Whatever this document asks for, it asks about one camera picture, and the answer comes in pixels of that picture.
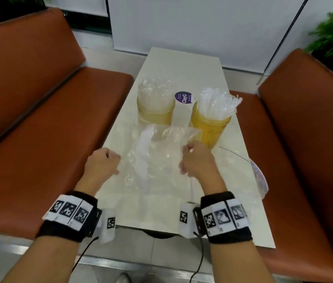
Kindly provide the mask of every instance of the wrapped straw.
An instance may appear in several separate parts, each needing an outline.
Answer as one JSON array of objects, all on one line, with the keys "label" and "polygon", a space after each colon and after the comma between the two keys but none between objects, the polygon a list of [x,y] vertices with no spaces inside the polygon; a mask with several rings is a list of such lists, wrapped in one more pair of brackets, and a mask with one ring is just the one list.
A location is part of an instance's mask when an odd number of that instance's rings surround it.
[{"label": "wrapped straw", "polygon": [[147,110],[162,113],[174,104],[176,87],[164,78],[145,79],[138,86],[138,100]]},{"label": "wrapped straw", "polygon": [[224,120],[236,113],[241,97],[235,97],[225,89],[205,88],[198,96],[197,109],[204,117]]}]

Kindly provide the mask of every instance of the table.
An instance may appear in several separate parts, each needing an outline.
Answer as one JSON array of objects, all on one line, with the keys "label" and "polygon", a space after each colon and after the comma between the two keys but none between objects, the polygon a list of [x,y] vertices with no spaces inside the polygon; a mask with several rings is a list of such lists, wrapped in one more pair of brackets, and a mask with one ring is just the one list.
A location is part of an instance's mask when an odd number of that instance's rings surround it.
[{"label": "table", "polygon": [[[153,47],[103,144],[104,147],[120,150],[116,128],[130,121],[135,121],[136,124],[138,85],[145,78],[157,77],[171,80],[177,86],[177,91],[187,91],[193,95],[197,95],[205,87],[228,90],[218,58]],[[187,126],[192,106],[181,107],[176,105],[172,125]],[[255,245],[275,248],[252,167],[247,161],[249,157],[236,116],[227,125],[213,154],[227,188],[245,207]],[[175,195],[145,197],[136,193],[118,193],[115,186],[117,184],[110,179],[96,195],[99,208],[116,208],[117,225],[178,234],[179,207],[185,200]],[[199,202],[203,192],[197,181],[193,181],[193,189],[193,201]]]}]

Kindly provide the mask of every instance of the seat backrest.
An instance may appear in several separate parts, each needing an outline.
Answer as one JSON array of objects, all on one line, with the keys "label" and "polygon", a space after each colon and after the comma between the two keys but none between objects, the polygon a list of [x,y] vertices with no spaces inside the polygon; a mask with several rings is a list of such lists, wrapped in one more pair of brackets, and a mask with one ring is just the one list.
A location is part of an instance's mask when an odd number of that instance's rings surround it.
[{"label": "seat backrest", "polygon": [[333,72],[298,49],[259,92],[333,240]]},{"label": "seat backrest", "polygon": [[84,61],[59,9],[0,23],[0,135]]}]

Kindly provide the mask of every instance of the hand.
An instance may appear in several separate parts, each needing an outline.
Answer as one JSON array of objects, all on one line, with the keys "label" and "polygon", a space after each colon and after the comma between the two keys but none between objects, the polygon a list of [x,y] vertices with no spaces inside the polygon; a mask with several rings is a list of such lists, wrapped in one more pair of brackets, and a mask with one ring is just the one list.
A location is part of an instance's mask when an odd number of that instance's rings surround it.
[{"label": "hand", "polygon": [[93,152],[85,163],[84,174],[76,184],[74,190],[95,196],[104,182],[113,174],[118,175],[117,170],[121,156],[108,148],[101,148]]},{"label": "hand", "polygon": [[217,168],[211,150],[200,141],[187,144],[182,150],[182,161],[179,164],[182,175],[196,178],[205,195],[226,191],[226,186]]}]

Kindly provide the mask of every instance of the brown leather seat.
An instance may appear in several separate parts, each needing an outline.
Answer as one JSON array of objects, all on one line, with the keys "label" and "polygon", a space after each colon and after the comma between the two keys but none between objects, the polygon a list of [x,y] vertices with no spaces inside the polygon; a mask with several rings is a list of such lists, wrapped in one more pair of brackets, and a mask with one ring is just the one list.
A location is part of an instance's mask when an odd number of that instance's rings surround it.
[{"label": "brown leather seat", "polygon": [[130,75],[83,68],[0,143],[0,233],[35,237],[103,143],[132,83]]},{"label": "brown leather seat", "polygon": [[0,135],[84,61],[58,9],[0,23]]},{"label": "brown leather seat", "polygon": [[298,49],[259,91],[333,242],[333,72]]},{"label": "brown leather seat", "polygon": [[237,117],[246,148],[270,189],[263,204],[276,249],[259,247],[260,254],[274,274],[333,282],[333,250],[261,100],[257,95],[233,94],[243,98]]}]

